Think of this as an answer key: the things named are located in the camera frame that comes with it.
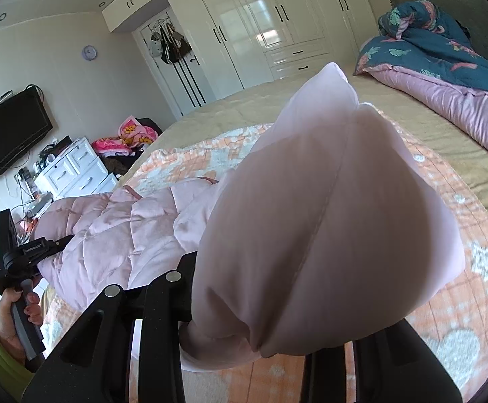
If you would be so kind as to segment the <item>pink quilted jacket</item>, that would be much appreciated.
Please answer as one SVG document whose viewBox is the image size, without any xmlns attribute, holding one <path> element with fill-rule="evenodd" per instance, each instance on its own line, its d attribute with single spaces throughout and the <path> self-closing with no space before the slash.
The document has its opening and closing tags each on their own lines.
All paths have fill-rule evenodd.
<svg viewBox="0 0 488 403">
<path fill-rule="evenodd" d="M 193 372 L 364 338 L 465 267 L 451 210 L 332 63 L 221 178 L 60 199 L 34 237 L 64 236 L 39 268 L 78 311 L 107 286 L 146 286 L 196 253 L 192 319 L 180 330 Z"/>
</svg>

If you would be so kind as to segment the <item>pink yellow clothes pile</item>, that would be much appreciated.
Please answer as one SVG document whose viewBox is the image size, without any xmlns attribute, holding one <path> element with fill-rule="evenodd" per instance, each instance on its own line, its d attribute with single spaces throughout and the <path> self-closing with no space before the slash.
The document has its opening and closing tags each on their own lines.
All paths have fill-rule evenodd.
<svg viewBox="0 0 488 403">
<path fill-rule="evenodd" d="M 117 136 L 103 137 L 95 140 L 91 147 L 102 158 L 115 155 L 134 155 L 137 149 L 153 144 L 158 137 L 157 130 L 144 126 L 130 116 L 118 128 Z"/>
</svg>

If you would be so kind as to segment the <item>white bedroom door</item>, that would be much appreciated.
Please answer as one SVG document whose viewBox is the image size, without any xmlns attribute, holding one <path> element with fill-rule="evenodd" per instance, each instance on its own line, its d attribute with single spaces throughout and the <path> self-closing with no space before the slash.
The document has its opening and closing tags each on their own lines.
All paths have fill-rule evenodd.
<svg viewBox="0 0 488 403">
<path fill-rule="evenodd" d="M 217 98 L 193 50 L 179 55 L 175 63 L 171 61 L 168 49 L 163 57 L 163 39 L 166 43 L 172 41 L 175 46 L 181 45 L 175 40 L 174 32 L 188 43 L 174 11 L 168 7 L 137 28 L 134 37 L 174 115 L 181 118 Z"/>
</svg>

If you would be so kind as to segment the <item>white drawer chest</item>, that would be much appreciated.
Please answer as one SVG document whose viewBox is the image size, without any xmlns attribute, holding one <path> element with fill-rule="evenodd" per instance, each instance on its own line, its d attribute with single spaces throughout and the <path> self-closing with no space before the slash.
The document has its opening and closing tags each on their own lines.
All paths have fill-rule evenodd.
<svg viewBox="0 0 488 403">
<path fill-rule="evenodd" d="M 65 151 L 38 174 L 35 185 L 54 200 L 104 194 L 112 191 L 117 180 L 85 137 L 71 143 Z"/>
</svg>

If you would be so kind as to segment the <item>bags hanging on door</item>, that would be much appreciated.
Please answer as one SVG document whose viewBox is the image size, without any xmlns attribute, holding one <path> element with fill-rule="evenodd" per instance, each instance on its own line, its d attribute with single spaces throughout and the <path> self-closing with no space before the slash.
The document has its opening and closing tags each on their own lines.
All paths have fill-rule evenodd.
<svg viewBox="0 0 488 403">
<path fill-rule="evenodd" d="M 152 58 L 160 58 L 168 65 L 176 64 L 192 52 L 189 42 L 170 21 L 151 29 L 148 48 Z"/>
</svg>

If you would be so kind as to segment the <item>blue pink floral quilt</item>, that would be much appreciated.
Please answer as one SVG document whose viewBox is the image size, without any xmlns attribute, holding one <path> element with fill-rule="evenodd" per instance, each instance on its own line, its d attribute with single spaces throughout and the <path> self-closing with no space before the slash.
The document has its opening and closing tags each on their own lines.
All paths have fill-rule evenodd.
<svg viewBox="0 0 488 403">
<path fill-rule="evenodd" d="M 461 25 L 428 0 L 395 6 L 360 49 L 355 74 L 422 102 L 488 151 L 488 60 Z"/>
</svg>

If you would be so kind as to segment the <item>white glossy wardrobe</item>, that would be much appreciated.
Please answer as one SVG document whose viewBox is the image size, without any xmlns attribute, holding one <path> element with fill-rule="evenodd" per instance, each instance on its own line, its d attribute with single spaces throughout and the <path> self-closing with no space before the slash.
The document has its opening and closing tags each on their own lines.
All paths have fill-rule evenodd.
<svg viewBox="0 0 488 403">
<path fill-rule="evenodd" d="M 353 62 L 377 33 L 369 0 L 114 0 L 110 31 L 134 31 L 171 8 L 217 96 L 315 68 Z"/>
</svg>

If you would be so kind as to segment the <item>black wall television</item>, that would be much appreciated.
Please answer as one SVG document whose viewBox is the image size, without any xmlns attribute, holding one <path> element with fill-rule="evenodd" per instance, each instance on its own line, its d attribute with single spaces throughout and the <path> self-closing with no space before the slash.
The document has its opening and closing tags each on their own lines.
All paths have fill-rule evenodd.
<svg viewBox="0 0 488 403">
<path fill-rule="evenodd" d="M 53 129 L 36 86 L 0 104 L 0 175 Z"/>
</svg>

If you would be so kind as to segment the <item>round wall clock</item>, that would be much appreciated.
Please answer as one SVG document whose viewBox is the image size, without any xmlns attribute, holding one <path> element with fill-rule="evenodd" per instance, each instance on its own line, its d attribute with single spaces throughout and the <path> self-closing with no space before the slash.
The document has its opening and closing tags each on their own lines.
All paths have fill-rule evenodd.
<svg viewBox="0 0 488 403">
<path fill-rule="evenodd" d="M 85 46 L 81 51 L 81 56 L 84 60 L 91 62 L 97 58 L 97 50 L 94 46 Z"/>
</svg>

